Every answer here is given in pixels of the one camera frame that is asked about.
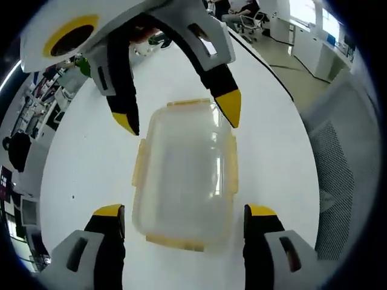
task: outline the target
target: container lid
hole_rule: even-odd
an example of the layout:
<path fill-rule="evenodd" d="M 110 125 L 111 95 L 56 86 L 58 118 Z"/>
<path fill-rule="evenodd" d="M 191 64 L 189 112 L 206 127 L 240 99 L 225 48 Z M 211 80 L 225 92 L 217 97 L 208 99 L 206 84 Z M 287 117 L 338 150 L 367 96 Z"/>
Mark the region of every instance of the container lid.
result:
<path fill-rule="evenodd" d="M 216 104 L 169 103 L 140 144 L 133 223 L 148 241 L 201 251 L 227 235 L 237 176 L 235 138 Z"/>

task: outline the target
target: yellow circular marking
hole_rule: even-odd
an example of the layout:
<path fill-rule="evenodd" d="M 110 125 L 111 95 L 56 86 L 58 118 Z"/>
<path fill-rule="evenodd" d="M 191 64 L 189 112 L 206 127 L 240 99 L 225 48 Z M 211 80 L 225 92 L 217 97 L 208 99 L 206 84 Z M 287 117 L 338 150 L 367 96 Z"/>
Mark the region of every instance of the yellow circular marking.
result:
<path fill-rule="evenodd" d="M 53 57 L 51 55 L 51 50 L 53 49 L 54 45 L 57 44 L 57 42 L 64 37 L 67 33 L 73 31 L 74 29 L 77 29 L 78 27 L 84 26 L 84 25 L 91 25 L 94 29 L 96 29 L 98 24 L 98 16 L 95 14 L 92 15 L 84 15 L 80 17 L 73 18 L 69 22 L 67 22 L 65 25 L 60 27 L 46 42 L 43 48 L 43 55 L 45 57 Z"/>

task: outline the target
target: floor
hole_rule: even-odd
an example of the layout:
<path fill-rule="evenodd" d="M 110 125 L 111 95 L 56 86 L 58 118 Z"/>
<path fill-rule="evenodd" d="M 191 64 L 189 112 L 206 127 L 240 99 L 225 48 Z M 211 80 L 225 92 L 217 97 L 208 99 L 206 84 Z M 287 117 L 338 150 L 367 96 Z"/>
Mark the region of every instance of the floor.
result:
<path fill-rule="evenodd" d="M 315 79 L 300 61 L 291 55 L 291 46 L 260 34 L 257 41 L 252 43 L 252 47 L 266 60 L 290 91 L 299 112 L 308 109 L 329 86 L 329 83 Z"/>

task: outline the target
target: green object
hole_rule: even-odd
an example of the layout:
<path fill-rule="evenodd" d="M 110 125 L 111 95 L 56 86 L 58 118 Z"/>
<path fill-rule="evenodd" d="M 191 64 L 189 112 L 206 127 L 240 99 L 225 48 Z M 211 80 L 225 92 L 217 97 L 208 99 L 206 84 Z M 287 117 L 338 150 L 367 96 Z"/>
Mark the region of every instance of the green object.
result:
<path fill-rule="evenodd" d="M 87 77 L 91 77 L 90 64 L 89 64 L 89 61 L 87 61 L 86 58 L 80 57 L 79 59 L 77 59 L 75 61 L 75 66 L 79 67 L 80 72 L 83 75 L 85 75 Z"/>

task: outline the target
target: plastic food container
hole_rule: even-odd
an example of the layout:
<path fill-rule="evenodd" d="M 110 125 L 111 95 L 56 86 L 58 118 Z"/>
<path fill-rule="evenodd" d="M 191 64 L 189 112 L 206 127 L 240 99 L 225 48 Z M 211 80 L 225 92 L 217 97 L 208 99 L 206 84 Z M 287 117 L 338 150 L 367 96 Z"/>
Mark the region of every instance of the plastic food container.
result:
<path fill-rule="evenodd" d="M 208 99 L 168 103 L 142 139 L 132 221 L 149 242 L 203 251 L 229 233 L 238 191 L 236 139 Z"/>

